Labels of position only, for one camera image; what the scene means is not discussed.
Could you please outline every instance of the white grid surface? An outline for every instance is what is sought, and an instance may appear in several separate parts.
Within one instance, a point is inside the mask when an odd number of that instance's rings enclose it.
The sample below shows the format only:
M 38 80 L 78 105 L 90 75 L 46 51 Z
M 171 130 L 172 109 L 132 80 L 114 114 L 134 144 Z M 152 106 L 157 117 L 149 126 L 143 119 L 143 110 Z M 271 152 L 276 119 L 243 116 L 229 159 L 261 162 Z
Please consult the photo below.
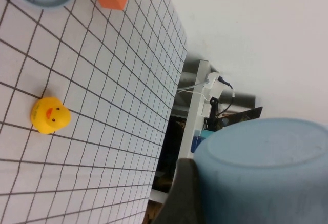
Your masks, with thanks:
M 186 37 L 170 0 L 0 0 L 0 222 L 141 223 Z M 58 97 L 70 124 L 32 127 Z

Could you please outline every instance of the yellow rubber duck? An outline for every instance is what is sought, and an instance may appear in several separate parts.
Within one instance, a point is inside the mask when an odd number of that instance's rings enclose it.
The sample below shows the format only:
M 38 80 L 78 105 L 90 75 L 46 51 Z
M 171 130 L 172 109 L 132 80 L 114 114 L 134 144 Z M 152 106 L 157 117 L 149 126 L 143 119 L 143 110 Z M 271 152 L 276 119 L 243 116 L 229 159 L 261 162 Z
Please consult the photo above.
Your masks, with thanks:
M 33 106 L 31 121 L 40 133 L 48 134 L 67 126 L 71 114 L 58 98 L 44 97 Z

